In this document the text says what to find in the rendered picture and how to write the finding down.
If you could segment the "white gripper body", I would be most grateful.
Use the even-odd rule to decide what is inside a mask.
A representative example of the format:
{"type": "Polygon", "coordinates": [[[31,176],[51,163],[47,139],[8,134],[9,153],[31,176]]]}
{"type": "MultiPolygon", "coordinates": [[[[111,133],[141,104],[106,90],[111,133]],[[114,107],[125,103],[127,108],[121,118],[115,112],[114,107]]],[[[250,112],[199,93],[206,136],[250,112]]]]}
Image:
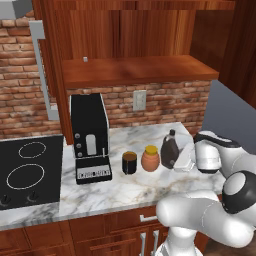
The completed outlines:
{"type": "Polygon", "coordinates": [[[189,172],[195,164],[195,153],[193,145],[186,145],[180,152],[178,159],[174,164],[174,170],[177,172],[189,172]]]}

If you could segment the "dark brown syrup bottle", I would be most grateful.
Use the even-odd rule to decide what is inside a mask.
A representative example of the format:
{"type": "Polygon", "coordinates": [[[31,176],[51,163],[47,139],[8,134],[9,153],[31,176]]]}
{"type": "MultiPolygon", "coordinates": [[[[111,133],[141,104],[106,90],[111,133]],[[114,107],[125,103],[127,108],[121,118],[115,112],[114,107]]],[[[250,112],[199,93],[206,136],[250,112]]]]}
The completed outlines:
{"type": "Polygon", "coordinates": [[[172,169],[179,157],[179,149],[175,140],[175,130],[171,129],[164,137],[163,144],[160,150],[161,164],[172,169]]]}

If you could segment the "orange honey bottle yellow lid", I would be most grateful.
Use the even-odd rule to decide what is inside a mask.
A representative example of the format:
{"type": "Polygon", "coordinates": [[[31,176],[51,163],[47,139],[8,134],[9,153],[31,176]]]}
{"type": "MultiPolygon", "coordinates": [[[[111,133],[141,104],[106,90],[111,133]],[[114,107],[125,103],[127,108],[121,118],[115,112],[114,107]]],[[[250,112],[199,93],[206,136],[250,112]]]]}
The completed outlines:
{"type": "Polygon", "coordinates": [[[154,145],[147,145],[141,158],[141,165],[145,171],[153,172],[160,164],[158,149],[154,145]]]}

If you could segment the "dark brown mug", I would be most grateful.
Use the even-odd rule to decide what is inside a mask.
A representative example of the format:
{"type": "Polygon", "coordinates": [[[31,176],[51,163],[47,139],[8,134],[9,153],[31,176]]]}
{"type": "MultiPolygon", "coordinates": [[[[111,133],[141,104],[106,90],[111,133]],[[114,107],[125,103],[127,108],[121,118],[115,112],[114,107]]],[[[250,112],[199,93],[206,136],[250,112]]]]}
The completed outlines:
{"type": "Polygon", "coordinates": [[[127,151],[122,155],[122,171],[126,175],[132,175],[137,170],[137,154],[127,151]]]}

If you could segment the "wooden cabinet door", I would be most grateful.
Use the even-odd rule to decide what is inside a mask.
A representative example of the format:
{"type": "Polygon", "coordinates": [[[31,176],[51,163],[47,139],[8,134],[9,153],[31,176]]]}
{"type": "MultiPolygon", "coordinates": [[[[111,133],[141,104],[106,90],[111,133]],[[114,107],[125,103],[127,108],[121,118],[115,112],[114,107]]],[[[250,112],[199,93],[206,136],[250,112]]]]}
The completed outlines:
{"type": "Polygon", "coordinates": [[[58,46],[57,25],[55,23],[54,0],[32,0],[34,17],[42,20],[46,37],[46,49],[48,52],[50,66],[53,69],[53,82],[55,85],[55,98],[58,105],[60,125],[66,143],[73,143],[73,134],[70,121],[69,103],[67,91],[64,86],[61,56],[58,46]]]}
{"type": "Polygon", "coordinates": [[[218,80],[256,109],[256,0],[236,0],[218,80]]]}

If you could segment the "wooden base cabinet front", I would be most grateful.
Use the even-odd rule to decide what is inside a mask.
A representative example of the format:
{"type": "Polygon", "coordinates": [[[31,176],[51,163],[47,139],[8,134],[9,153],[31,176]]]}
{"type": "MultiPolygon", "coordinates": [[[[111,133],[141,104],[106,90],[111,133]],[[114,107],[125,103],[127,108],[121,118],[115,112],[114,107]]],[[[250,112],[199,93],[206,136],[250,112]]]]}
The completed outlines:
{"type": "Polygon", "coordinates": [[[0,256],[76,256],[69,222],[0,231],[0,256]]]}

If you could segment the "wooden drawer front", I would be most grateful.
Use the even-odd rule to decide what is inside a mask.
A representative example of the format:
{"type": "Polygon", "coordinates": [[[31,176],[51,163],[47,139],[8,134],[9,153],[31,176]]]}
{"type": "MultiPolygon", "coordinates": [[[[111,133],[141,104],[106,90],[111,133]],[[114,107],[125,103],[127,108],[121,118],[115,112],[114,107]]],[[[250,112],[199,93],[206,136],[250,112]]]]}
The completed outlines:
{"type": "Polygon", "coordinates": [[[155,216],[156,206],[148,206],[106,214],[104,217],[105,232],[107,234],[114,234],[157,223],[157,220],[140,222],[140,214],[144,214],[145,217],[155,216]]]}

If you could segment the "wooden base cupboard door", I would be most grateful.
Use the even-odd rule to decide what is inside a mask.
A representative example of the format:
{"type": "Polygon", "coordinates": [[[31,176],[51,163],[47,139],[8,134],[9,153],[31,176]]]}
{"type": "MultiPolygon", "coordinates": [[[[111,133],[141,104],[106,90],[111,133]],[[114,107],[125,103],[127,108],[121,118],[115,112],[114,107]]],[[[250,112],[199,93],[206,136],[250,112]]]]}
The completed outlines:
{"type": "Polygon", "coordinates": [[[140,234],[147,229],[132,230],[119,234],[89,239],[75,243],[77,256],[139,256],[140,234]]]}
{"type": "Polygon", "coordinates": [[[154,247],[154,236],[153,236],[154,230],[159,230],[157,249],[165,241],[165,239],[168,236],[168,228],[167,227],[157,225],[157,226],[152,226],[149,228],[149,236],[148,236],[149,256],[151,256],[151,251],[153,250],[153,247],[154,247]]]}

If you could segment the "black coffee machine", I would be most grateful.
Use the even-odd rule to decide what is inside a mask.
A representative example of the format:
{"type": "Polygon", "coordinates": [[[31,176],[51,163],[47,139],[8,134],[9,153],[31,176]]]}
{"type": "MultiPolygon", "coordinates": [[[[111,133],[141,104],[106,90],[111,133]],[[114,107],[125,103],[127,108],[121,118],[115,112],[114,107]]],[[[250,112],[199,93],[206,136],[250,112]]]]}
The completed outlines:
{"type": "Polygon", "coordinates": [[[109,122],[102,95],[72,95],[70,113],[76,183],[82,185],[111,180],[109,122]]]}

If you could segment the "black hob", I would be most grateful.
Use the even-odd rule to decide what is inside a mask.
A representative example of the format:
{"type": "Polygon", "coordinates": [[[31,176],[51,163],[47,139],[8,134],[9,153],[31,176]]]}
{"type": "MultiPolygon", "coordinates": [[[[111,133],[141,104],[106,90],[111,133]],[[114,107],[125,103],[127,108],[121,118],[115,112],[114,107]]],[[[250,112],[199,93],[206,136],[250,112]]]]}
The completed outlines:
{"type": "Polygon", "coordinates": [[[1,210],[60,201],[63,136],[0,140],[0,199],[11,198],[1,210]],[[33,191],[35,203],[27,200],[33,191]]]}

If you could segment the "grey range hood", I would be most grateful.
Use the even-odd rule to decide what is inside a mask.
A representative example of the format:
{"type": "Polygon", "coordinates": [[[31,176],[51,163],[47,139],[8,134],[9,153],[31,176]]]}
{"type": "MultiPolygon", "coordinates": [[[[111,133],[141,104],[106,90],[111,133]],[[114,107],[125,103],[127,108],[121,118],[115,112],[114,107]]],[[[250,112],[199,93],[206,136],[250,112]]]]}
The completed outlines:
{"type": "Polygon", "coordinates": [[[32,9],[32,0],[0,0],[0,20],[18,19],[32,9]]]}

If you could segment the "grey wall socket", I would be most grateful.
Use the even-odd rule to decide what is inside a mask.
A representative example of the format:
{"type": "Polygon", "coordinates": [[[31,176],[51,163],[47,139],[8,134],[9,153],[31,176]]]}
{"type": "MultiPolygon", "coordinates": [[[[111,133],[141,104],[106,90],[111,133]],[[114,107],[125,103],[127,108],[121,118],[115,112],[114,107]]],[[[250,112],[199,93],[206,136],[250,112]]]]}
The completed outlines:
{"type": "Polygon", "coordinates": [[[141,111],[146,109],[146,91],[135,90],[133,92],[133,110],[141,111]]]}

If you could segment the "wooden wall cabinet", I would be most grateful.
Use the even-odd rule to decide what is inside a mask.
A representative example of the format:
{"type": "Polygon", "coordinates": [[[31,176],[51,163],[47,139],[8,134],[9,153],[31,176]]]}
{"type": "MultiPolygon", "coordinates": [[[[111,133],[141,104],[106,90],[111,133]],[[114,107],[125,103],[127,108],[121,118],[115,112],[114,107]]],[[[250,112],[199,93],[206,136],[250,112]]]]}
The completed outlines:
{"type": "Polygon", "coordinates": [[[54,0],[65,89],[215,79],[234,0],[54,0]]]}

